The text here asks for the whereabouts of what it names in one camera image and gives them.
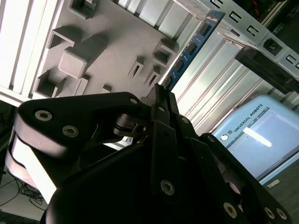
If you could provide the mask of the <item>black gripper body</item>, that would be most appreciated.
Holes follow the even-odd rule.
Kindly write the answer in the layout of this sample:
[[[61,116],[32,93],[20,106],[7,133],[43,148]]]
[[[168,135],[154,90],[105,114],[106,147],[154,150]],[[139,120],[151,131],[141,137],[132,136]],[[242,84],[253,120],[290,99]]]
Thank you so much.
[[[238,224],[241,212],[224,181],[208,174],[211,155],[189,149],[129,146],[68,178],[54,193],[43,224]]]

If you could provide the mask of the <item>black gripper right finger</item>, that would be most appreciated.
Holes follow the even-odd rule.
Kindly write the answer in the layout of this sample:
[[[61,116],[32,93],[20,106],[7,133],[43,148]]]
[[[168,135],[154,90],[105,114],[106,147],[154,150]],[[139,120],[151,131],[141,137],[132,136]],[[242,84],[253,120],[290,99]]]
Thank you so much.
[[[199,173],[205,190],[209,224],[290,224],[292,219],[281,204],[210,133],[198,136],[191,122],[179,114],[175,95],[167,97],[174,124],[190,168]]]

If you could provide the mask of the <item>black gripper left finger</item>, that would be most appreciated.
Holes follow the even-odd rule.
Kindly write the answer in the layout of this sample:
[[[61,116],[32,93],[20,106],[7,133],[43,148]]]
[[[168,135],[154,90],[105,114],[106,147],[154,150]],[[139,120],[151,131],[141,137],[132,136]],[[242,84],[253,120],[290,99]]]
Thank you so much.
[[[176,112],[174,94],[158,84],[144,100],[118,92],[25,102],[14,123],[14,174],[43,194],[91,186],[173,194]]]

